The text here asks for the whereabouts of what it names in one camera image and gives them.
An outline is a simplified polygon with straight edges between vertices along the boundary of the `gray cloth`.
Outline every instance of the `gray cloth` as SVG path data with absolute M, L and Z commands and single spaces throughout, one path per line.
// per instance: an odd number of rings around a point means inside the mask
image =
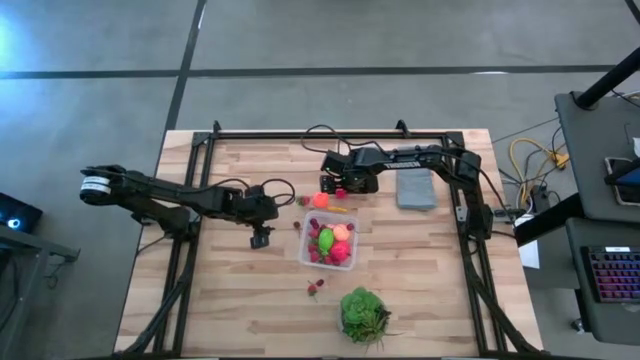
M 437 207 L 431 170 L 396 170 L 396 202 L 401 209 L 429 210 Z

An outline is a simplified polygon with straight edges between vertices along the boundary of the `white label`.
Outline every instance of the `white label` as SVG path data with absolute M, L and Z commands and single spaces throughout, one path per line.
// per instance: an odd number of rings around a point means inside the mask
M 102 185 L 109 185 L 109 182 L 110 182 L 109 179 L 103 178 L 100 176 L 87 176 L 82 181 L 82 183 L 94 183 L 94 184 L 102 184 Z
M 82 186 L 80 187 L 80 190 L 96 190 L 96 191 L 101 191 L 103 193 L 107 193 L 107 194 L 111 194 L 111 188 L 108 186 L 104 186 L 104 185 L 100 185 L 100 184 L 93 184 L 93 183 L 86 183 L 86 184 L 82 184 Z
M 406 168 L 420 167 L 420 163 L 417 161 L 410 161 L 406 163 L 384 164 L 384 166 L 386 166 L 387 169 L 406 169 Z
M 631 249 L 629 249 L 626 246 L 620 246 L 620 247 L 607 246 L 604 248 L 604 250 L 606 252 L 630 252 L 631 251 Z

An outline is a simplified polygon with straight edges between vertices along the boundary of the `green plant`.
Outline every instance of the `green plant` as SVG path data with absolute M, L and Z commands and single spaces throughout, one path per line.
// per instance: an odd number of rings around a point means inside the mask
M 340 301 L 343 332 L 354 343 L 371 344 L 382 340 L 389 315 L 382 300 L 363 287 L 345 295 Z

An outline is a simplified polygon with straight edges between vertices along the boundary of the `clear plastic container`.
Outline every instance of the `clear plastic container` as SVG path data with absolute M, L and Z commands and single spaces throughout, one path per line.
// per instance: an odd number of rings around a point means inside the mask
M 309 243 L 311 241 L 311 237 L 309 236 L 309 232 L 311 231 L 311 219 L 316 218 L 320 225 L 323 224 L 353 224 L 355 226 L 354 230 L 351 231 L 351 237 L 348 242 L 351 245 L 351 256 L 344 263 L 339 266 L 334 265 L 326 265 L 326 264 L 318 264 L 311 262 L 309 250 L 307 250 Z M 300 234 L 300 252 L 298 254 L 298 260 L 301 263 L 309 266 L 320 267 L 323 269 L 330 270 L 342 270 L 349 271 L 353 269 L 356 264 L 356 252 L 358 250 L 358 219 L 353 216 L 349 216 L 346 214 L 332 213 L 326 211 L 319 210 L 311 210 L 307 213 L 307 216 L 304 217 L 304 224 L 302 225 L 302 233 Z

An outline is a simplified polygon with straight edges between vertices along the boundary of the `table leg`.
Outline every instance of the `table leg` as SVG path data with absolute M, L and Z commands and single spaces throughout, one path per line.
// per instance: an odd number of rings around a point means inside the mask
M 584 210 L 578 193 L 571 195 L 535 218 L 516 227 L 516 242 L 518 246 L 528 244 L 551 230 L 564 226 L 564 222 L 571 217 L 584 217 Z

